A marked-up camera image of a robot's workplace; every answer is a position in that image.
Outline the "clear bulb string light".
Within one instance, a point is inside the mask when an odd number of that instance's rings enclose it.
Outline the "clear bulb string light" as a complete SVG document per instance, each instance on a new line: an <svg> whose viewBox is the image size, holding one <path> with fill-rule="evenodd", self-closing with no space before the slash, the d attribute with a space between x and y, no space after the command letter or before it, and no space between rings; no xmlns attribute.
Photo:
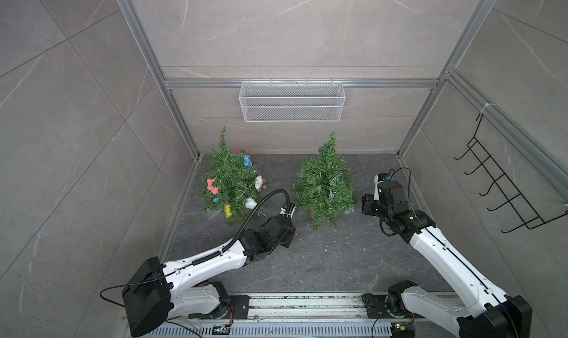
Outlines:
<svg viewBox="0 0 568 338"><path fill-rule="evenodd" d="M318 184L312 195L312 208L320 218L332 218L351 212L356 205L351 180L334 178L329 184Z"/></svg>

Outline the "green christmas tree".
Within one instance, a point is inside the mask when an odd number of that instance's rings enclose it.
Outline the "green christmas tree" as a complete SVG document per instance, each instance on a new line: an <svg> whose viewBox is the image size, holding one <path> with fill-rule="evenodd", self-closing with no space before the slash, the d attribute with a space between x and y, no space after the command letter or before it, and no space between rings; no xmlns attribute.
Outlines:
<svg viewBox="0 0 568 338"><path fill-rule="evenodd" d="M345 165L345 159L337 154L337 136L335 133L329 135L329 141L318 149L318 156L307 158L297 175L297 181L292 187L292 191L298 198L298 208L303 212L308 212L312 219L312 228L319 230L325 225L337 226L337 218L320 218L316 216L312 208L312 195L318 184L329 184L334 178L340 180L351 180L351 170Z"/></svg>
<svg viewBox="0 0 568 338"><path fill-rule="evenodd" d="M237 222L245 220L251 212L251 209L245 207L246 199L251 197L259 203L261 192L266 188L266 181L264 181L263 188L260 191L254 188L254 180L260 175L260 172L253 165L251 169L244 166L244 155L247 154L229 147L226 130L223 129L217 148L211 152L210 164L205 172L203 199L206 206L204 212L220 215L225 218L228 226L233 226ZM214 178L214 185L220 189L217 195L206 190L206 181L209 178ZM232 207L232 217L229 219L226 218L223 210L226 204Z"/></svg>

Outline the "blue star light centre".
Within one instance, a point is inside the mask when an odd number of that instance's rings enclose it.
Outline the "blue star light centre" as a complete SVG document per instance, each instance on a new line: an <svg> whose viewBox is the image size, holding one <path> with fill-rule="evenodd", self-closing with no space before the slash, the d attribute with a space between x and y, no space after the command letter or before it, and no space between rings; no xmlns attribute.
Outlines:
<svg viewBox="0 0 568 338"><path fill-rule="evenodd" d="M244 155L243 156L243 161L244 161L244 166L248 169L251 169L252 167L252 161L249 155Z"/></svg>

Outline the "pink star light plain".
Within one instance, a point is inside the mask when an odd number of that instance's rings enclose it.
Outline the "pink star light plain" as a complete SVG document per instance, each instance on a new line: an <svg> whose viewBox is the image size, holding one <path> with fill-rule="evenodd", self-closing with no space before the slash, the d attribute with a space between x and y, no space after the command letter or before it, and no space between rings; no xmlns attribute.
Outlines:
<svg viewBox="0 0 568 338"><path fill-rule="evenodd" d="M217 188L214 183L215 183L215 179L214 178L209 178L207 181L207 191L210 191L213 195L217 195L220 191L219 188Z"/></svg>

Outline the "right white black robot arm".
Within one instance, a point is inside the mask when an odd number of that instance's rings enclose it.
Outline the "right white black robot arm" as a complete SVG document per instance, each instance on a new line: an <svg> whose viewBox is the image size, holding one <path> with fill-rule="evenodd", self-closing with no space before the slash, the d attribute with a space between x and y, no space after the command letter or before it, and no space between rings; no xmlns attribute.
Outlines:
<svg viewBox="0 0 568 338"><path fill-rule="evenodd" d="M460 302L426 292L411 280L388 290L385 306L397 318L424 317L455 337L528 337L533 310L521 296L512 297L486 278L442 234L435 222L407 201L402 184L381 173L373 194L362 197L362 213L379 218L380 228L401 237L450 284Z"/></svg>

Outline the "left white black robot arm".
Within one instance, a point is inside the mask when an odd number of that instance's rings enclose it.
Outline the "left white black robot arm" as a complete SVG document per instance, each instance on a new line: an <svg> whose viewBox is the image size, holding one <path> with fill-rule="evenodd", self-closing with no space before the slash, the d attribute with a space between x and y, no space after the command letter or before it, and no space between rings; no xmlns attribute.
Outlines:
<svg viewBox="0 0 568 338"><path fill-rule="evenodd" d="M258 230L182 260L145 260L121 296L132 337L141 337L178 317L214 319L229 308L230 297L212 278L264 259L278 246L288 248L296 228L290 213L268 219Z"/></svg>

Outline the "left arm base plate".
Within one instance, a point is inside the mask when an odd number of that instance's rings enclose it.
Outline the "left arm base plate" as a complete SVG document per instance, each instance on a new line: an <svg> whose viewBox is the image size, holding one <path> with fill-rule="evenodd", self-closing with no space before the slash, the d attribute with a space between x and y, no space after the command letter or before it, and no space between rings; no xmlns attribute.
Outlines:
<svg viewBox="0 0 568 338"><path fill-rule="evenodd" d="M228 300L222 300L220 305L209 314L190 314L189 319L219 320L233 319L245 320L249 314L250 296L231 295Z"/></svg>

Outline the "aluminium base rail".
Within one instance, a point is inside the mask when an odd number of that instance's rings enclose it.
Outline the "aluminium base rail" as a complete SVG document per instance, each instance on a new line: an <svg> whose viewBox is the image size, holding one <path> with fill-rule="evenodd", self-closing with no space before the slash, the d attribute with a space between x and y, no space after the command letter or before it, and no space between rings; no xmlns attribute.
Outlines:
<svg viewBox="0 0 568 338"><path fill-rule="evenodd" d="M167 320L141 337L413 337L419 314L409 319L369 319L356 293L245 294L245 320Z"/></svg>

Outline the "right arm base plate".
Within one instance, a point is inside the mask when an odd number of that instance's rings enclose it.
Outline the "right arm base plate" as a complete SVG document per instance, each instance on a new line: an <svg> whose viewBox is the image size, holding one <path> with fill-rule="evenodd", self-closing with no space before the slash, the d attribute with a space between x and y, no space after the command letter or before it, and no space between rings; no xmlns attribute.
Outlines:
<svg viewBox="0 0 568 338"><path fill-rule="evenodd" d="M392 294L364 294L362 303L369 319L409 319L413 314L408 311L402 301Z"/></svg>

